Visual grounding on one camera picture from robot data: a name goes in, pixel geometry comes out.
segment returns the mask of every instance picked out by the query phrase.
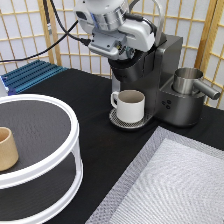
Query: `white rim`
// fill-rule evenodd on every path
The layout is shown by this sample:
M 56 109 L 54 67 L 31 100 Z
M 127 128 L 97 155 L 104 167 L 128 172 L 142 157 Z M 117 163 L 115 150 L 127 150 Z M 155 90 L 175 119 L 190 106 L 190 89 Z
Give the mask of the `white rim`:
M 58 99 L 43 95 L 24 94 L 10 97 L 2 97 L 0 98 L 0 104 L 23 100 L 37 100 L 51 103 L 60 107 L 68 114 L 70 118 L 71 131 L 65 142 L 54 153 L 52 153 L 50 156 L 46 157 L 42 161 L 22 170 L 0 175 L 0 189 L 23 184 L 53 169 L 61 161 L 63 161 L 67 157 L 67 155 L 72 151 L 79 136 L 78 120 L 74 111 L 66 103 Z

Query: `black cable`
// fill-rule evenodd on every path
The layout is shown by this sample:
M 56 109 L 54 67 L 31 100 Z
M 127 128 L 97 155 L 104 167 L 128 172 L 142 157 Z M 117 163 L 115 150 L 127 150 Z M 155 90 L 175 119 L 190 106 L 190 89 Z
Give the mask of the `black cable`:
M 69 32 L 71 32 L 73 29 L 74 29 L 74 27 L 78 24 L 78 20 L 71 26 L 71 28 L 67 31 L 68 33 Z M 25 60 L 28 60 L 28 59 L 31 59 L 31 58 L 34 58 L 34 57 L 37 57 L 37 56 L 39 56 L 39 55 L 41 55 L 41 54 L 44 54 L 44 53 L 46 53 L 46 52 L 48 52 L 49 50 L 51 50 L 53 47 L 55 47 L 57 44 L 59 44 L 62 40 L 64 40 L 65 39 L 65 37 L 67 37 L 68 35 L 67 35 L 67 33 L 64 35 L 64 36 L 62 36 L 57 42 L 55 42 L 53 45 L 51 45 L 49 48 L 47 48 L 46 50 L 44 50 L 44 51 L 42 51 L 42 52 L 40 52 L 40 53 L 38 53 L 38 54 L 35 54 L 35 55 L 32 55 L 32 56 L 30 56 L 30 57 L 28 57 L 28 58 L 22 58 L 22 59 L 13 59 L 13 60 L 4 60 L 4 61 L 0 61 L 0 63 L 2 63 L 2 62 L 11 62 L 11 61 L 25 61 Z
M 57 19 L 57 21 L 58 21 L 58 24 L 60 25 L 61 29 L 62 29 L 62 30 L 63 30 L 69 37 L 71 37 L 72 39 L 77 40 L 77 41 L 80 41 L 80 42 L 83 43 L 85 46 L 88 46 L 88 45 L 90 44 L 90 42 L 91 42 L 90 39 L 84 39 L 84 38 L 81 38 L 81 39 L 80 39 L 80 38 L 77 38 L 77 37 L 71 35 L 70 33 L 68 33 L 68 31 L 63 27 L 63 25 L 62 25 L 62 23 L 61 23 L 61 21 L 60 21 L 60 18 L 59 18 L 59 16 L 58 16 L 58 12 L 57 12 L 57 9 L 55 8 L 55 5 L 54 5 L 53 0 L 50 0 L 50 2 L 51 2 L 51 5 L 52 5 L 52 8 L 53 8 L 53 10 L 54 10 L 55 17 L 56 17 L 56 19 Z

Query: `mug handle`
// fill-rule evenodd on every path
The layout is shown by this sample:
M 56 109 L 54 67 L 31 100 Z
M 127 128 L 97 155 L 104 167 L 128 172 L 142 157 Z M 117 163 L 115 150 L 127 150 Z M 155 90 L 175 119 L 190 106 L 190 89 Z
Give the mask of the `mug handle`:
M 111 98 L 110 98 L 110 101 L 111 101 L 112 106 L 113 106 L 115 109 L 117 109 L 117 105 L 114 103 L 114 95 L 117 95 L 117 97 L 118 97 L 119 92 L 113 92 L 113 93 L 111 94 Z

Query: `shoji screen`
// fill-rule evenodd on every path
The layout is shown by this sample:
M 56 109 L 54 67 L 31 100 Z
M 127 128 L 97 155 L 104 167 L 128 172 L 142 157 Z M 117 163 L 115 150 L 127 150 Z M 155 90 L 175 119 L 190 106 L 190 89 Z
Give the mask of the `shoji screen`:
M 49 38 L 46 18 L 41 16 L 39 6 L 43 8 L 37 0 L 0 0 L 0 60 L 25 58 L 50 45 L 46 41 Z M 32 60 L 41 59 L 53 63 L 52 57 L 50 52 Z M 32 60 L 1 63 L 0 75 Z
M 207 47 L 201 69 L 205 81 L 222 92 L 219 101 L 206 100 L 209 106 L 224 110 L 224 0 L 219 0 L 208 36 Z
M 184 38 L 180 67 L 194 67 L 210 0 L 162 0 L 165 10 L 163 31 Z M 152 0 L 141 0 L 134 13 L 144 15 L 155 25 L 158 11 Z

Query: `wooden cup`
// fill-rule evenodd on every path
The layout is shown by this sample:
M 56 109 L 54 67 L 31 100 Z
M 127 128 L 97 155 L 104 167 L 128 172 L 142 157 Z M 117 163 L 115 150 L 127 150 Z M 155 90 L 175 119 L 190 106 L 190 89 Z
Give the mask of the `wooden cup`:
M 11 168 L 18 161 L 18 158 L 12 131 L 0 127 L 0 171 Z

